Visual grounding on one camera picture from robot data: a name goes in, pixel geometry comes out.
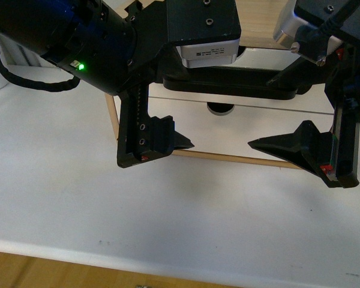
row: screw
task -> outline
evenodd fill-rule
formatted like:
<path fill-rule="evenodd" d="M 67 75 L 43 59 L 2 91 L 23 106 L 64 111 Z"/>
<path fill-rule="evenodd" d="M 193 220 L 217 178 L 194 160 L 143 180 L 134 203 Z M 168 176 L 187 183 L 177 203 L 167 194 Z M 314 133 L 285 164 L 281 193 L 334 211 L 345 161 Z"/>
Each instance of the screw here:
<path fill-rule="evenodd" d="M 291 51 L 292 53 L 294 53 L 294 54 L 299 53 L 299 51 L 300 51 L 300 43 L 298 43 L 298 42 L 293 42 L 293 43 L 292 43 L 292 46 L 290 47 L 290 51 Z"/>
<path fill-rule="evenodd" d="M 326 56 L 319 56 L 316 62 L 316 65 L 319 67 L 323 67 L 326 62 Z"/>
<path fill-rule="evenodd" d="M 208 18 L 205 20 L 205 23 L 208 25 L 208 26 L 212 26 L 214 24 L 214 20 L 211 19 L 211 18 Z"/>
<path fill-rule="evenodd" d="M 326 11 L 328 14 L 332 14 L 335 11 L 335 7 L 333 5 L 328 5 L 324 8 L 324 11 Z"/>

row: white tabletop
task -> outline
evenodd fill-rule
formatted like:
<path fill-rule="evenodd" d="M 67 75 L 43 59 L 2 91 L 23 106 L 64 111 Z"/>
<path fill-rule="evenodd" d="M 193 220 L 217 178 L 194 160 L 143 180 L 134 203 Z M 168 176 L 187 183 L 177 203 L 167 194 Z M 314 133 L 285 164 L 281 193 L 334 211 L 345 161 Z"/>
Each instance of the white tabletop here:
<path fill-rule="evenodd" d="M 8 85 L 0 251 L 241 287 L 359 288 L 360 186 L 176 156 L 123 170 L 102 92 Z"/>

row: black plastic part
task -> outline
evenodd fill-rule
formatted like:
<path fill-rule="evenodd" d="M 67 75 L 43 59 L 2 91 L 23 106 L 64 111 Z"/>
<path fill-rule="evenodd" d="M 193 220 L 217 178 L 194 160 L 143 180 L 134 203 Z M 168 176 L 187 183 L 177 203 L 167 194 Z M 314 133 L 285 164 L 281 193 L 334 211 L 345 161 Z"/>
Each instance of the black plastic part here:
<path fill-rule="evenodd" d="M 131 167 L 169 156 L 176 149 L 194 147 L 175 131 L 171 116 L 159 119 L 148 115 L 147 83 L 128 89 L 120 98 L 119 167 Z"/>
<path fill-rule="evenodd" d="M 243 97 L 290 100 L 297 88 L 267 85 L 280 71 L 235 67 L 188 69 L 189 80 L 163 79 L 164 87 L 174 91 L 223 94 Z"/>
<path fill-rule="evenodd" d="M 304 121 L 292 134 L 262 138 L 249 145 L 320 177 L 329 188 L 356 187 L 360 123 L 354 109 L 347 104 L 343 107 L 342 102 L 336 109 L 333 133 L 320 133 L 311 121 Z M 323 166 L 333 170 L 325 173 Z"/>
<path fill-rule="evenodd" d="M 336 53 L 327 57 L 326 64 L 323 67 L 318 67 L 316 64 L 300 57 L 268 81 L 268 85 L 275 88 L 298 89 L 297 94 L 303 94 L 312 85 L 325 83 L 338 63 L 339 58 Z"/>
<path fill-rule="evenodd" d="M 329 188 L 340 187 L 338 182 L 328 179 L 317 162 L 322 146 L 332 144 L 325 140 L 328 141 L 328 137 L 322 136 L 312 121 L 304 121 L 292 134 L 262 138 L 248 144 L 255 150 L 284 159 L 320 177 Z"/>
<path fill-rule="evenodd" d="M 239 39 L 240 21 L 235 1 L 167 1 L 168 33 L 171 43 L 201 44 Z M 213 27 L 206 25 L 212 19 Z"/>

